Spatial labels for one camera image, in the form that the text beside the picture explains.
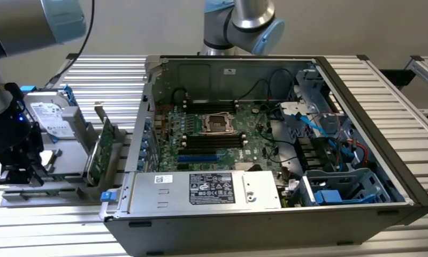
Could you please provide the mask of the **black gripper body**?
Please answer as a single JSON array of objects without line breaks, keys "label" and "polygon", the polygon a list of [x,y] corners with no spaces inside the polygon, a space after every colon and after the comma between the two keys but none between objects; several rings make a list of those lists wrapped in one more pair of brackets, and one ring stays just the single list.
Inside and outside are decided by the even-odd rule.
[{"label": "black gripper body", "polygon": [[0,164],[42,168],[42,149],[38,122],[30,122],[22,115],[0,116]]}]

